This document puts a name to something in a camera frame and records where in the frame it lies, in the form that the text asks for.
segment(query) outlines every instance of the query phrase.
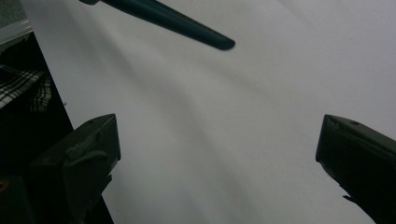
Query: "white table surface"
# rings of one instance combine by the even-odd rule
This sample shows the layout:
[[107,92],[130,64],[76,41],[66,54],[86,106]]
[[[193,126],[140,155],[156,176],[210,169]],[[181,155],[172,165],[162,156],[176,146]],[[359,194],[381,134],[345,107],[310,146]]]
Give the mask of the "white table surface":
[[396,1],[163,0],[219,51],[103,3],[22,0],[77,128],[118,118],[116,223],[374,223],[315,162],[324,114],[396,138]]

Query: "plaid fabric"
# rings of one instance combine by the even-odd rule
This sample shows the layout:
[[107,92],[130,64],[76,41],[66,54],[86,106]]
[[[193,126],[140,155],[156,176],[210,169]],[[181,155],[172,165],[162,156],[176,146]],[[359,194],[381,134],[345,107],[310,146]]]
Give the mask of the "plaid fabric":
[[32,88],[28,110],[44,112],[50,101],[50,77],[43,71],[17,70],[0,64],[0,108]]

